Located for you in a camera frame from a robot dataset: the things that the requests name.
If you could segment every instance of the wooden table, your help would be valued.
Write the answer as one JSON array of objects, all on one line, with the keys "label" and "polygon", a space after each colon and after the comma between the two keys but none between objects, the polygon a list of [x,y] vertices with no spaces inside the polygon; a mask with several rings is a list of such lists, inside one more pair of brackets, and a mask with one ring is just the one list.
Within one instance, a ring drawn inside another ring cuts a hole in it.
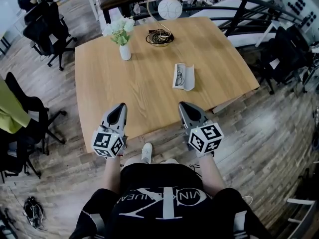
[{"label": "wooden table", "polygon": [[[204,110],[241,96],[259,84],[231,42],[207,17],[162,21],[175,40],[159,48],[146,43],[155,23],[135,26],[124,61],[109,37],[75,48],[75,79],[82,132],[90,152],[91,136],[102,115],[116,103],[128,106],[126,135],[133,138],[180,120],[178,103]],[[195,65],[195,88],[172,88],[175,63]]]}]

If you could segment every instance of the green leaves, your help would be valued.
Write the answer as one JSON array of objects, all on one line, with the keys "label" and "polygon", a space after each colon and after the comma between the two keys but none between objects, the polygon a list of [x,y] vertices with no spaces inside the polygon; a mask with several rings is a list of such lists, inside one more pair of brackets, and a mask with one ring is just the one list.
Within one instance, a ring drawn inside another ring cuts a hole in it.
[{"label": "green leaves", "polygon": [[119,45],[125,45],[128,43],[130,39],[130,35],[127,34],[125,30],[119,30],[113,33],[113,37],[111,37],[111,40]]}]

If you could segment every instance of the white lamp shade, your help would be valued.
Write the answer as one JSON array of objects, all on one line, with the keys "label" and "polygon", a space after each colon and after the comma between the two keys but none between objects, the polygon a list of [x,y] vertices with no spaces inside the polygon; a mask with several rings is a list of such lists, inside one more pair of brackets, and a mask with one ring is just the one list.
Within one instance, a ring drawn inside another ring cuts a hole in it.
[{"label": "white lamp shade", "polygon": [[183,8],[177,0],[162,0],[158,6],[159,15],[164,19],[177,19]]}]

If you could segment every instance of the yellow cloth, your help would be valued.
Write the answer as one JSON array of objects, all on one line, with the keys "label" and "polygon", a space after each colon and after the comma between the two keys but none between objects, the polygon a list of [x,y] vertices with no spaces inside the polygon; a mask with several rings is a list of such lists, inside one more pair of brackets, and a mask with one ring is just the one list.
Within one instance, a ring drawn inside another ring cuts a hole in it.
[{"label": "yellow cloth", "polygon": [[0,128],[8,133],[16,133],[27,127],[31,118],[0,76]]}]

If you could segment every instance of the white sneaker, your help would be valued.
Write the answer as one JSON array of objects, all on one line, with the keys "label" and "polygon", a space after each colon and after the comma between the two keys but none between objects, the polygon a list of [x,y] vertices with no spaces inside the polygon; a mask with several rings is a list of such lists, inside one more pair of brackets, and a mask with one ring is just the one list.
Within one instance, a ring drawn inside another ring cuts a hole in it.
[{"label": "white sneaker", "polygon": [[153,146],[147,142],[142,148],[142,160],[145,160],[147,164],[150,164],[152,161],[152,150]]}]

